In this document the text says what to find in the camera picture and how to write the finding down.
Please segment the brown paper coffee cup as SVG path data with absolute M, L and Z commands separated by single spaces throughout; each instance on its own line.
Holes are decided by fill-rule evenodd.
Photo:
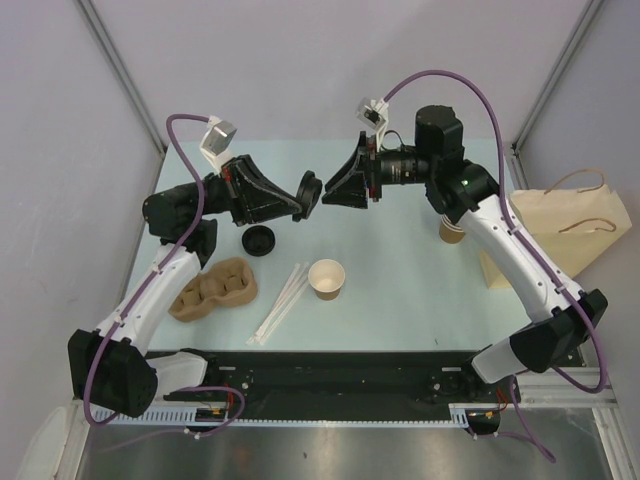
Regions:
M 346 280 L 344 267 L 332 259 L 316 261 L 308 271 L 308 282 L 316 296 L 325 301 L 336 299 Z

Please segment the black coffee cup lid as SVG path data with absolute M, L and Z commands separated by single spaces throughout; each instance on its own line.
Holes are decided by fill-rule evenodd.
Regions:
M 301 211 L 292 215 L 294 222 L 309 218 L 322 193 L 322 187 L 322 181 L 316 177 L 315 173 L 307 170 L 300 181 L 296 193 L 296 200 L 301 206 Z

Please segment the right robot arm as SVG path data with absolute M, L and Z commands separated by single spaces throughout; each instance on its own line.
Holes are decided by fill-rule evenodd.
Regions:
M 551 261 L 501 197 L 499 183 L 466 159 L 463 125 L 452 108 L 419 109 L 413 144 L 396 149 L 382 146 L 387 110 L 383 100 L 361 103 L 357 115 L 373 133 L 360 134 L 322 201 L 365 209 L 381 199 L 385 185 L 422 184 L 433 209 L 489 254 L 531 323 L 471 358 L 461 388 L 469 399 L 484 401 L 498 381 L 526 370 L 544 373 L 591 339 L 608 302 L 600 290 L 585 291 Z

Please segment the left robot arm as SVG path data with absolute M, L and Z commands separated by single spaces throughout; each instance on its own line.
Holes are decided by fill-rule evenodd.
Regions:
M 310 215 L 321 190 L 321 181 L 308 171 L 296 194 L 289 194 L 267 179 L 250 156 L 240 155 L 219 172 L 147 197 L 143 217 L 160 241 L 152 263 L 105 320 L 91 331 L 75 331 L 68 342 L 72 387 L 86 420 L 100 425 L 94 407 L 113 417 L 136 418 L 155 399 L 176 391 L 189 390 L 202 400 L 214 397 L 221 376 L 202 356 L 178 352 L 147 359 L 156 329 L 213 255 L 215 215 L 228 212 L 238 226 L 281 217 L 299 222 Z

